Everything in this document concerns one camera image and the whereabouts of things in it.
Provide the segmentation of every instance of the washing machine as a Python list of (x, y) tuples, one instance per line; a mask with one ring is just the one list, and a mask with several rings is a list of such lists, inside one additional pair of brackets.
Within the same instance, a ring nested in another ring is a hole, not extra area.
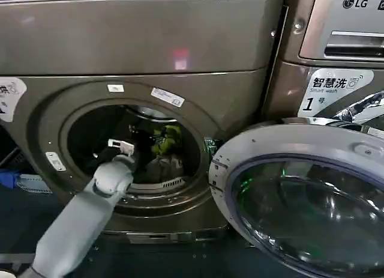
[(383, 128), (384, 0), (285, 0), (263, 119), (334, 117)]
[(262, 101), (283, 0), (0, 0), (0, 119), (64, 202), (135, 144), (104, 231), (211, 240), (208, 170)]

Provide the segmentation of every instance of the sticker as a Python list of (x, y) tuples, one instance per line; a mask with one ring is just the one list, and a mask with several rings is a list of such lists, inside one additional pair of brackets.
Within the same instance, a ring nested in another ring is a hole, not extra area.
[(0, 119), (13, 121), (16, 106), (26, 91), (23, 81), (15, 77), (0, 77)]
[(115, 85), (115, 84), (108, 85), (108, 91), (110, 91), (111, 93), (123, 93), (124, 85)]
[(151, 95), (176, 107), (181, 107), (185, 99), (159, 88), (153, 88)]
[(384, 139), (384, 131), (370, 127), (367, 132), (369, 135)]
[(57, 171), (63, 172), (67, 170), (56, 152), (46, 152), (46, 157), (52, 167), (54, 167)]
[(312, 117), (346, 95), (373, 80), (371, 70), (319, 69), (313, 73), (298, 112), (298, 117)]

